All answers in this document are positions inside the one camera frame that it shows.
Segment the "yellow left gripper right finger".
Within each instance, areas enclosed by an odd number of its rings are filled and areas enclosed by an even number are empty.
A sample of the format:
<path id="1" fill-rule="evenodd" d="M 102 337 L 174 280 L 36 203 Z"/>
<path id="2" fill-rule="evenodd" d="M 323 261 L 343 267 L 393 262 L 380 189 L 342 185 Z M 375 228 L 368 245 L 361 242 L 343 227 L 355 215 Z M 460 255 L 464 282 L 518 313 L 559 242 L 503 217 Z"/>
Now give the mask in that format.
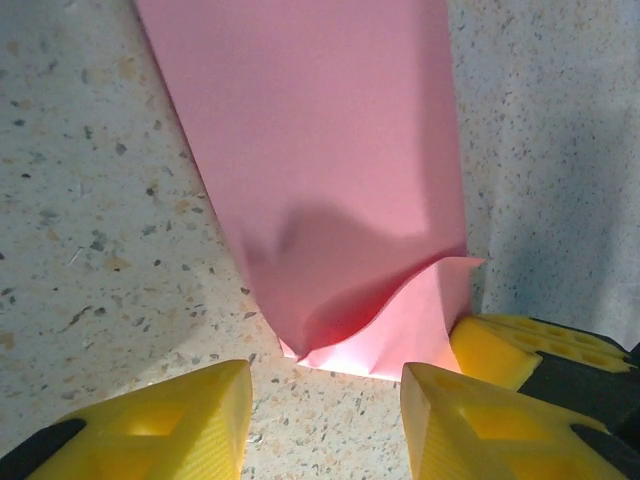
<path id="1" fill-rule="evenodd" d="M 601 422 L 449 370 L 407 363 L 401 414 L 415 479 L 636 479 Z"/>

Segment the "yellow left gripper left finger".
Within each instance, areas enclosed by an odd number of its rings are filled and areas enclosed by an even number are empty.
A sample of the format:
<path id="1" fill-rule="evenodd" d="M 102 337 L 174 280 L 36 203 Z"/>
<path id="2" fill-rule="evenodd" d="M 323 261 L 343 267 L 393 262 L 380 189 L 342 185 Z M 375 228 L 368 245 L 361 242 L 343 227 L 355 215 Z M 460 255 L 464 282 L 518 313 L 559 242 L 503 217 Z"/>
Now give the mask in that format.
<path id="1" fill-rule="evenodd" d="M 228 360 L 76 410 L 1 459 L 4 479 L 238 479 L 248 361 Z"/>

